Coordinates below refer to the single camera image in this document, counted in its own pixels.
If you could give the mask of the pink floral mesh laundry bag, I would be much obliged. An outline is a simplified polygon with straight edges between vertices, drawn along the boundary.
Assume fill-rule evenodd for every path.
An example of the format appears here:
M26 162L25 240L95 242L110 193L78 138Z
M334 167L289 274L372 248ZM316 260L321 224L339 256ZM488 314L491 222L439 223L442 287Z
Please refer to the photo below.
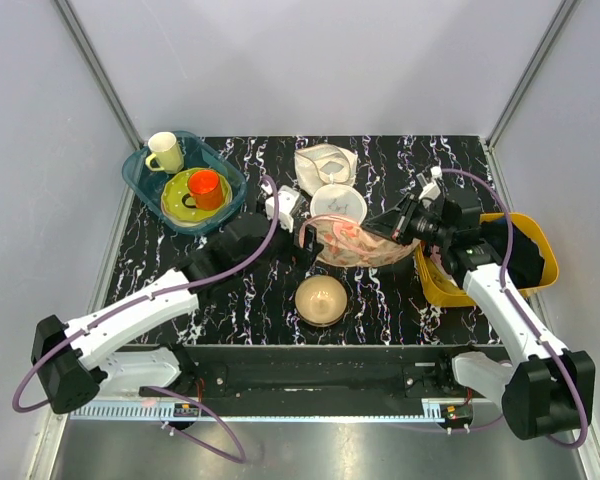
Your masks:
M392 265L411 255L420 244L419 240L413 240L400 245L365 231L350 217L326 214L311 217L303 223L298 233L301 247L309 240L310 227L315 228L317 241L323 246L317 260L339 268Z

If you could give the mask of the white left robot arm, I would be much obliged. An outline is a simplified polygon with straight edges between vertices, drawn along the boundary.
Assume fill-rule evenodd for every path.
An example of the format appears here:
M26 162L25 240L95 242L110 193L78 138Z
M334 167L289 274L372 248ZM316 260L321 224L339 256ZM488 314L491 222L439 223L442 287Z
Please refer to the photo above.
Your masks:
M132 355L121 349L171 319L192 314L204 294L265 263L307 268L322 247L317 230L285 230L261 213L237 215L143 289L104 309L62 322L50 315L35 329L31 375L56 414L73 412L104 393L137 393L151 385L176 396L195 386L196 372L170 348Z

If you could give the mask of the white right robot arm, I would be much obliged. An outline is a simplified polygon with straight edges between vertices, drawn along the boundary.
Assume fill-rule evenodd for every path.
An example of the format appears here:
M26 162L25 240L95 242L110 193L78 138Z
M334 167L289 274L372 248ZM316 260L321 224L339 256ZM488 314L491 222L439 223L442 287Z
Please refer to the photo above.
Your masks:
M496 404L521 440L579 430L591 423L595 364L572 352L548 331L515 288L503 255L481 234L482 209L475 193L450 191L441 201L407 195L388 211L363 222L369 233L407 245L436 246L446 271L495 329L511 364L477 350L450 356L434 371L446 396L467 387Z

